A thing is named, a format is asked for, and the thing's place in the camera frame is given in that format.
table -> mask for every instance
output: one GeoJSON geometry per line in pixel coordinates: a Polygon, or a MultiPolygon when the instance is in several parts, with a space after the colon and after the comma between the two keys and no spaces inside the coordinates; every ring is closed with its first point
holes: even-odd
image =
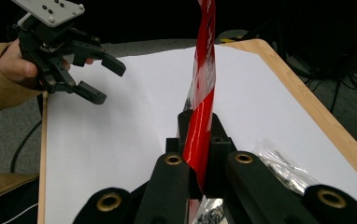
{"type": "MultiPolygon", "coordinates": [[[[357,142],[339,124],[333,115],[321,104],[316,96],[304,85],[298,76],[280,59],[275,51],[263,40],[252,39],[247,41],[224,44],[235,49],[242,49],[256,53],[261,56],[264,62],[275,73],[295,100],[306,110],[324,134],[339,149],[340,153],[350,163],[357,172],[357,142]]],[[[44,100],[44,118],[47,120],[48,95],[44,100]]],[[[45,222],[45,194],[46,194],[46,148],[47,148],[47,122],[43,122],[42,142],[41,142],[41,169],[40,169],[40,198],[38,206],[38,223],[45,222]]]]}

gray carpet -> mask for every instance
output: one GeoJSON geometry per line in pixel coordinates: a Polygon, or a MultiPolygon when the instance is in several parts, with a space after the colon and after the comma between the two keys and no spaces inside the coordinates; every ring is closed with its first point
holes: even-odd
{"type": "MultiPolygon", "coordinates": [[[[243,35],[245,31],[229,31],[221,34],[218,40],[225,37],[243,35]]],[[[107,44],[107,51],[119,58],[129,55],[141,55],[169,49],[183,49],[195,46],[194,39],[154,40],[124,44],[107,44]]],[[[312,80],[309,88],[327,107],[331,108],[335,98],[335,80],[312,80]]],[[[357,90],[342,84],[339,88],[333,115],[348,132],[357,140],[357,90]]],[[[25,136],[40,121],[41,116],[36,98],[17,107],[0,112],[0,173],[9,172],[12,158],[25,136]]],[[[15,166],[17,173],[34,173],[39,171],[41,126],[28,138],[23,146],[15,166]]]]}

gray metal plate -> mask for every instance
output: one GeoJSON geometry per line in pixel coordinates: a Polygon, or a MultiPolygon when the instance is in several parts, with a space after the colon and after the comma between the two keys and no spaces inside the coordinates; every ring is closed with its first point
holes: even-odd
{"type": "Polygon", "coordinates": [[[12,0],[24,10],[43,21],[49,27],[55,27],[85,12],[83,5],[65,0],[12,0]]]}

person's arm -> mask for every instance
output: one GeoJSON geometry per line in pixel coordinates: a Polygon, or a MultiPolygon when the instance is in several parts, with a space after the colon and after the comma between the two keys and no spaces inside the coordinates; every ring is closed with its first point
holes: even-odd
{"type": "Polygon", "coordinates": [[[42,91],[33,90],[36,66],[21,58],[19,41],[0,43],[0,111],[20,105],[42,91]]]}

brass ring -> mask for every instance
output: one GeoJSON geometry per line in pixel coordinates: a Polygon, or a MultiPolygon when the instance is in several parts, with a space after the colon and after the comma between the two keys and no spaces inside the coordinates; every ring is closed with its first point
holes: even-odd
{"type": "Polygon", "coordinates": [[[238,153],[235,155],[235,159],[240,162],[240,163],[245,163],[245,164],[249,164],[252,163],[253,158],[251,155],[246,154],[246,153],[238,153]]]}
{"type": "Polygon", "coordinates": [[[109,212],[120,206],[122,198],[119,194],[113,192],[103,195],[99,201],[97,201],[97,209],[102,212],[109,212]],[[112,199],[112,203],[105,203],[105,200],[112,199]]]}
{"type": "Polygon", "coordinates": [[[182,162],[182,159],[180,156],[171,155],[171,156],[165,157],[164,161],[169,165],[178,165],[182,162]]]}
{"type": "Polygon", "coordinates": [[[347,202],[345,201],[344,198],[342,198],[341,195],[327,189],[320,189],[318,191],[318,197],[319,199],[334,208],[344,208],[347,206],[347,202]]]}

